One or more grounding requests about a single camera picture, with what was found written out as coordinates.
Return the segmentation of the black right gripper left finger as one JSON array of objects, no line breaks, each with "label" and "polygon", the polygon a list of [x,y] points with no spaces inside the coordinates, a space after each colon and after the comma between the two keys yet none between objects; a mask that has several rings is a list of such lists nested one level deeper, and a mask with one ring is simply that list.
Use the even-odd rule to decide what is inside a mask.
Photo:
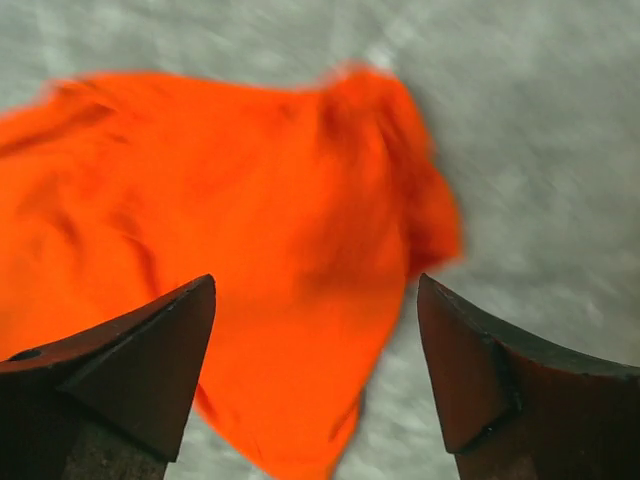
[{"label": "black right gripper left finger", "polygon": [[216,308],[201,276],[1,364],[4,479],[161,479],[177,459]]}]

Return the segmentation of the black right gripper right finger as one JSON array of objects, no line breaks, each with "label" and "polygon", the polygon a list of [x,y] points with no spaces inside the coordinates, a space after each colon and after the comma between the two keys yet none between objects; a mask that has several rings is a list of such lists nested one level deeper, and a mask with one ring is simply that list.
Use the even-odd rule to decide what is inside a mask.
[{"label": "black right gripper right finger", "polygon": [[445,449],[461,478],[638,478],[636,367],[545,340],[429,276],[417,314]]}]

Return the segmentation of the orange t shirt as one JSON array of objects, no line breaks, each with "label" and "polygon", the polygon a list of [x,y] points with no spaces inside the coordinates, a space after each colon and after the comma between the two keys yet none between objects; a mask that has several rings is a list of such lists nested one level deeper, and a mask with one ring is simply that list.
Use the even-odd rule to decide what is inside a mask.
[{"label": "orange t shirt", "polygon": [[1,118],[1,354],[211,274],[199,413],[277,479],[328,479],[406,286],[456,258],[454,196],[409,91],[166,73],[59,82]]}]

